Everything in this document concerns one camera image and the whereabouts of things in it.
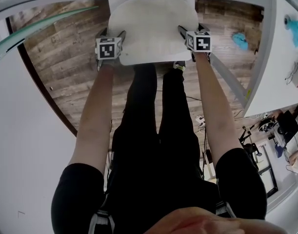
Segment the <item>teal strip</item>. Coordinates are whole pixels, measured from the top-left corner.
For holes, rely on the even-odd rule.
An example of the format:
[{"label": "teal strip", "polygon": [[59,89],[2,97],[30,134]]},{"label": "teal strip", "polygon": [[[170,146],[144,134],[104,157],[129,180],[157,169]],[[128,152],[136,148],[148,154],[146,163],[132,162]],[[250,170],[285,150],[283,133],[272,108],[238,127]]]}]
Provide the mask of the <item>teal strip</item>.
[{"label": "teal strip", "polygon": [[8,50],[12,49],[14,46],[16,47],[17,43],[21,42],[22,40],[24,40],[31,34],[37,32],[38,30],[41,30],[60,19],[67,18],[71,15],[74,15],[86,10],[92,10],[95,8],[98,8],[98,6],[64,12],[49,18],[45,18],[41,21],[35,22],[31,25],[28,25],[14,32],[13,34],[11,34],[10,36],[8,36],[7,38],[5,38],[0,42],[0,59],[6,55]]}]

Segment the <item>black and white marker cube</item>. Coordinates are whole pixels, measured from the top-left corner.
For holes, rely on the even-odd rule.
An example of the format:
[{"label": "black and white marker cube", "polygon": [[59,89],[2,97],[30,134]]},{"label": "black and white marker cube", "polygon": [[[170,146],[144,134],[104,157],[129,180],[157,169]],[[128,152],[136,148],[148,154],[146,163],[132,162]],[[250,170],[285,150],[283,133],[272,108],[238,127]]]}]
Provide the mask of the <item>black and white marker cube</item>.
[{"label": "black and white marker cube", "polygon": [[120,53],[120,37],[96,39],[96,54],[98,60],[116,59]]},{"label": "black and white marker cube", "polygon": [[187,47],[193,52],[212,52],[211,35],[207,31],[187,31]]}]

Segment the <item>wooden floor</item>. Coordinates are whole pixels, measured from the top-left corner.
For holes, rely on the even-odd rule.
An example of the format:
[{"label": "wooden floor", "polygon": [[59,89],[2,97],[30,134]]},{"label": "wooden floor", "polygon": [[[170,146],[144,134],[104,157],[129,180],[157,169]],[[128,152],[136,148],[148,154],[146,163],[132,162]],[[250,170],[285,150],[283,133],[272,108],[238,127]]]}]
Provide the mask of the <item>wooden floor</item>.
[{"label": "wooden floor", "polygon": [[[48,92],[75,128],[79,126],[83,106],[97,74],[95,35],[107,26],[110,16],[107,0],[56,3],[24,11],[11,18],[12,26],[16,31],[45,17],[93,5],[98,5],[99,8],[60,20],[30,37],[24,44]],[[255,50],[258,49],[261,36],[259,30],[259,24],[262,21],[261,8],[226,0],[196,0],[196,10],[199,21],[207,25],[212,32],[213,52],[246,87],[250,80],[251,69],[256,59]],[[233,43],[231,36],[236,32],[243,32],[247,36],[248,51],[240,50]],[[165,65],[167,64],[157,64],[158,90],[162,89],[162,70]],[[230,102],[233,114],[236,116],[243,108],[225,81],[218,74],[217,76]],[[187,96],[200,99],[194,63],[188,63],[184,78]],[[123,67],[116,73],[111,137],[120,125],[132,79],[131,67]],[[161,95],[161,92],[157,92],[157,128],[159,128],[162,113]],[[194,129],[202,147],[204,131],[198,132],[199,124],[195,121],[196,116],[203,114],[202,103],[191,98],[187,100]],[[240,112],[236,118],[241,118],[242,115],[243,112]],[[257,122],[259,119],[236,120],[239,136],[243,126],[251,127]],[[258,141],[265,137],[267,136],[254,131],[252,140]]]}]

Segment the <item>black chair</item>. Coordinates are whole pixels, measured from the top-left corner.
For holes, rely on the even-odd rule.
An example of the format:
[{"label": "black chair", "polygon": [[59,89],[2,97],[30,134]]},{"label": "black chair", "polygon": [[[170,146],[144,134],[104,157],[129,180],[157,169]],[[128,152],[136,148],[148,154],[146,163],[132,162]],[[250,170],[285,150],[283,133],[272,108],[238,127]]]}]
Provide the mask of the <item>black chair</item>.
[{"label": "black chair", "polygon": [[262,153],[258,150],[258,148],[257,148],[257,146],[256,146],[255,143],[247,143],[247,144],[244,144],[245,140],[246,140],[247,138],[249,138],[249,137],[252,135],[252,133],[251,133],[250,131],[247,131],[247,136],[244,137],[244,135],[245,135],[245,133],[246,133],[246,128],[243,127],[243,129],[244,129],[244,132],[243,132],[243,134],[241,135],[241,137],[239,138],[239,141],[240,141],[240,143],[241,143],[243,149],[247,152],[248,156],[251,158],[253,165],[256,167],[256,169],[257,169],[257,171],[258,171],[259,168],[258,168],[258,165],[256,164],[256,162],[255,162],[255,160],[254,160],[253,153],[254,153],[254,152],[257,152],[256,155],[259,156],[259,157],[262,156]]},{"label": "black chair", "polygon": [[279,124],[278,133],[283,135],[285,143],[288,143],[298,132],[298,124],[290,111],[279,114],[277,117]]}]

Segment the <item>white table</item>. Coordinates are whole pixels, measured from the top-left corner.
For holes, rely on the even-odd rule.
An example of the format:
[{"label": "white table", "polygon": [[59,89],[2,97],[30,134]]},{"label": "white table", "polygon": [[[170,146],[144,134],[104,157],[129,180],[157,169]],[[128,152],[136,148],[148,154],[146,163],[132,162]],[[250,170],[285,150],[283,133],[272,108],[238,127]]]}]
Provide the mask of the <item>white table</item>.
[{"label": "white table", "polygon": [[273,111],[298,103],[298,88],[285,78],[298,59],[291,30],[286,30],[284,18],[298,20],[298,11],[286,0],[236,0],[264,7],[264,21],[258,57],[247,89],[221,61],[212,55],[212,65],[226,80],[244,107],[245,116]]}]

